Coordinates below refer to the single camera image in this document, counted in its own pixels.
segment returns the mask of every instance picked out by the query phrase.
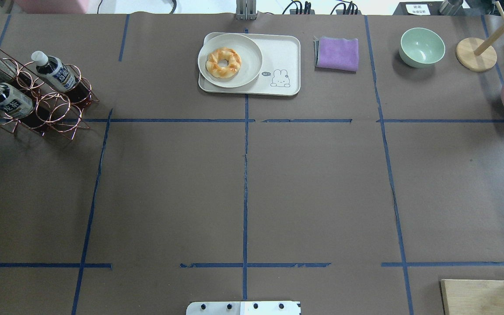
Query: purple cloth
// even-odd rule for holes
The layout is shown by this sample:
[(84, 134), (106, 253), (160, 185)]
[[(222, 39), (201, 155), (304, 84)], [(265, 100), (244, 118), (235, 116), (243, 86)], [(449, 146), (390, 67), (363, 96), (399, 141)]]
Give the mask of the purple cloth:
[(358, 39), (320, 38), (316, 66), (320, 68), (357, 71), (359, 68)]

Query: bunny illustration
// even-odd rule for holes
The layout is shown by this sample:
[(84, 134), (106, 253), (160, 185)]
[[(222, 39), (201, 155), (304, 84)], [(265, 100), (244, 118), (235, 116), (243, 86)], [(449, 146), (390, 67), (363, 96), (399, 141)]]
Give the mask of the bunny illustration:
[(272, 83), (270, 84), (271, 86), (279, 86), (281, 88), (288, 88), (291, 85), (289, 84), (289, 76), (287, 75), (287, 70), (274, 70), (273, 71), (273, 78), (272, 78)]

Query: wooden board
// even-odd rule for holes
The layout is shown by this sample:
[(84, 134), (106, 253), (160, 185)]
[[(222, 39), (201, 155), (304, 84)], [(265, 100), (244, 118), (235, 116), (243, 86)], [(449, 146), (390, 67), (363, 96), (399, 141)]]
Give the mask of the wooden board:
[(441, 280), (445, 315), (504, 315), (504, 281)]

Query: green bowl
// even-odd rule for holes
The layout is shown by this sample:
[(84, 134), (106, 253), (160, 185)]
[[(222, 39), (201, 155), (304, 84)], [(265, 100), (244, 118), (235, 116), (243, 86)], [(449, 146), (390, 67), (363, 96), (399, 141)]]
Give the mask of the green bowl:
[(445, 43), (432, 30), (410, 28), (402, 35), (400, 57), (408, 66), (425, 68), (432, 66), (445, 55)]

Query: white sign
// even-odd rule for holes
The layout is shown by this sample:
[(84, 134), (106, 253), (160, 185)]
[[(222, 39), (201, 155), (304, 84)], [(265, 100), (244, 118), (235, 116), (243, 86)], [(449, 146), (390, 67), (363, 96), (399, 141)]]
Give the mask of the white sign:
[(429, 7), (426, 4), (406, 4), (406, 10), (414, 15), (431, 15)]

